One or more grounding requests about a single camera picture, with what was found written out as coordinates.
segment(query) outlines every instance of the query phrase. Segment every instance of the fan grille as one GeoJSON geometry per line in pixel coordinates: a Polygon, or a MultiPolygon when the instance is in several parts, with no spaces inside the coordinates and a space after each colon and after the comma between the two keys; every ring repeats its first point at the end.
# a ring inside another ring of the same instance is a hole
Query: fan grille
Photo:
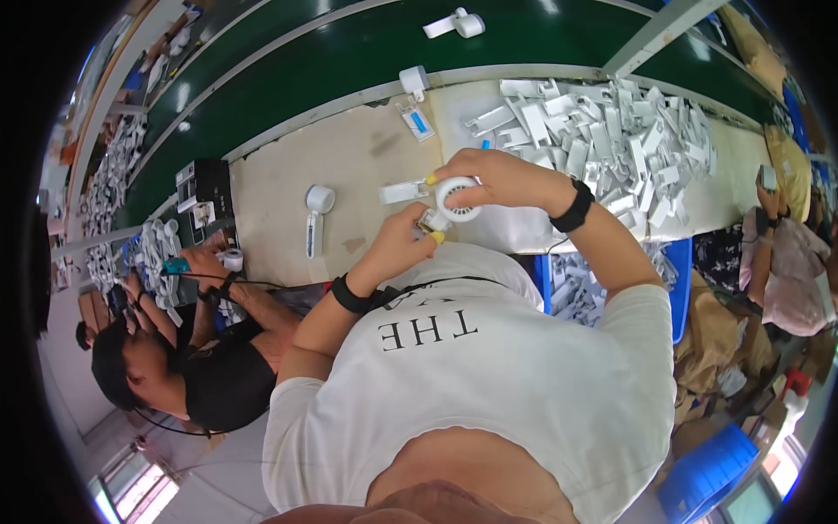
{"type": "MultiPolygon", "coordinates": [[[[451,188],[451,190],[450,190],[450,191],[448,191],[448,194],[447,194],[447,195],[445,195],[445,198],[448,198],[448,196],[450,196],[452,193],[456,193],[457,191],[459,191],[459,190],[461,190],[461,189],[466,189],[466,187],[467,187],[467,186],[465,186],[465,185],[455,185],[454,187],[452,187],[452,188],[451,188]]],[[[468,214],[468,213],[470,213],[473,209],[474,209],[473,207],[453,207],[453,208],[448,208],[448,210],[449,210],[449,211],[451,211],[454,215],[460,215],[460,216],[467,215],[467,214],[468,214]]]]}

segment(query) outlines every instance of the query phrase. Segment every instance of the blue plastic bin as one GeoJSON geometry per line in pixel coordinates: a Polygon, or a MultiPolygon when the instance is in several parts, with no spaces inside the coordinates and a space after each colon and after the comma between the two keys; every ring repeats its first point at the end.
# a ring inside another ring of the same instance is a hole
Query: blue plastic bin
{"type": "Polygon", "coordinates": [[[670,524],[688,524],[704,516],[745,475],[759,450],[735,424],[681,457],[658,490],[670,524]]]}
{"type": "MultiPolygon", "coordinates": [[[[678,270],[678,280],[670,291],[672,304],[672,343],[678,344],[684,338],[686,312],[690,302],[690,281],[692,274],[692,238],[674,241],[666,248],[666,257],[678,270]]],[[[535,286],[544,299],[544,312],[552,314],[550,297],[553,294],[550,255],[535,256],[535,286]]]]}

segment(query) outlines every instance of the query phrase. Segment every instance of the pink shirt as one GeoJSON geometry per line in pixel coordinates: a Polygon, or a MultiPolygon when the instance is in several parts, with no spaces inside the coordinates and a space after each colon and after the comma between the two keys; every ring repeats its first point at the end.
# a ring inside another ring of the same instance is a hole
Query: pink shirt
{"type": "MultiPolygon", "coordinates": [[[[739,288],[751,282],[751,262],[757,249],[756,208],[742,220],[742,263],[739,288]]],[[[763,324],[772,322],[792,335],[816,335],[826,326],[826,314],[815,277],[825,271],[830,248],[815,233],[793,219],[780,221],[774,232],[771,271],[765,285],[763,324]]]]}

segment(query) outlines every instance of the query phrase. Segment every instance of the red object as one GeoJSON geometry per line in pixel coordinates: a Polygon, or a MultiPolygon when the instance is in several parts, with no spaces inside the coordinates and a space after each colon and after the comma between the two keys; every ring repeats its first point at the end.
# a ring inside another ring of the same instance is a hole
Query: red object
{"type": "Polygon", "coordinates": [[[786,391],[789,389],[797,393],[798,397],[805,397],[809,392],[809,388],[812,386],[812,377],[803,373],[797,366],[789,366],[785,375],[787,380],[786,385],[783,386],[783,390],[780,392],[780,400],[783,400],[786,391]]]}

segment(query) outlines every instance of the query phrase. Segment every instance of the black wristband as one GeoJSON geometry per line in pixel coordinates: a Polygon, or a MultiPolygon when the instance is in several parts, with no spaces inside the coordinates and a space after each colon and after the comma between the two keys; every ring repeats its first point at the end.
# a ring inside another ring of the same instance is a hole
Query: black wristband
{"type": "Polygon", "coordinates": [[[207,292],[204,293],[203,291],[201,291],[201,288],[198,288],[198,300],[200,300],[201,302],[206,302],[208,304],[211,304],[212,303],[212,294],[213,294],[214,290],[215,290],[215,288],[210,287],[207,290],[207,292]]]}
{"type": "Polygon", "coordinates": [[[328,290],[332,292],[332,296],[334,296],[334,299],[338,301],[338,304],[350,313],[369,313],[373,307],[373,298],[356,297],[355,294],[349,290],[349,286],[346,285],[347,274],[348,273],[345,273],[342,277],[335,278],[332,281],[332,286],[328,290]]]}
{"type": "Polygon", "coordinates": [[[591,209],[591,203],[593,203],[593,195],[591,195],[591,190],[587,187],[587,184],[574,179],[573,187],[576,188],[577,195],[570,208],[565,211],[564,215],[550,218],[553,227],[562,233],[570,233],[584,224],[587,212],[591,209]]]}
{"type": "Polygon", "coordinates": [[[221,284],[221,287],[218,290],[218,296],[223,298],[224,300],[230,300],[230,286],[233,285],[233,282],[241,275],[241,271],[231,271],[227,278],[224,279],[224,283],[221,284]]]}
{"type": "Polygon", "coordinates": [[[143,295],[148,295],[145,289],[140,290],[140,293],[137,295],[137,300],[134,301],[134,304],[132,306],[134,308],[134,311],[137,311],[138,313],[145,313],[142,310],[142,306],[140,305],[140,299],[143,295]]]}

